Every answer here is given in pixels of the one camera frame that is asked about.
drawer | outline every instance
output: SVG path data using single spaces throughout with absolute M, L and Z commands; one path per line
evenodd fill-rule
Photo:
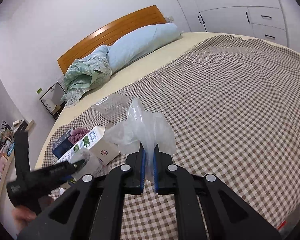
M 287 33 L 285 30 L 259 24 L 252 24 L 252 27 L 256 38 L 287 46 Z
M 283 14 L 280 9 L 268 7 L 248 7 L 252 23 L 267 25 L 285 30 Z

white wardrobe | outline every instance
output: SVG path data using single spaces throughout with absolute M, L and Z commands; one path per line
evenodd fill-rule
M 287 46 L 279 0 L 178 0 L 192 32 L 252 36 Z

white carton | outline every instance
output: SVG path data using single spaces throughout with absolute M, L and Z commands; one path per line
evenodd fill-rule
M 57 163 L 69 161 L 72 156 L 81 148 L 87 148 L 95 156 L 107 165 L 120 153 L 115 144 L 103 140 L 103 135 L 106 130 L 110 129 L 113 125 L 108 123 L 106 126 L 96 126 L 87 133 L 79 142 L 77 142 L 69 151 L 67 151 Z

wall outlet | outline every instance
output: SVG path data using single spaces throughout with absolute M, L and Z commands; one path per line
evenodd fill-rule
M 174 18 L 172 16 L 165 17 L 167 23 L 172 23 Z

clear plastic bag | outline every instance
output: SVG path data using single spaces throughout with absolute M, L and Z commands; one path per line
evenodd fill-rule
M 129 97 L 125 95 L 111 94 L 97 102 L 95 107 L 104 117 L 114 121 L 127 111 L 128 101 Z
M 86 148 L 81 148 L 77 151 L 70 159 L 70 163 L 76 163 L 80 160 L 85 160 L 85 162 L 79 171 L 72 175 L 75 180 L 79 180 L 86 174 L 91 174 L 94 177 L 100 177 L 107 173 L 107 166 L 103 163 L 103 161 Z
M 146 179 L 153 182 L 153 153 L 158 144 L 161 152 L 176 152 L 174 132 L 162 113 L 146 112 L 139 99 L 133 99 L 126 112 L 127 121 L 119 122 L 104 134 L 104 139 L 119 146 L 122 154 L 146 152 Z

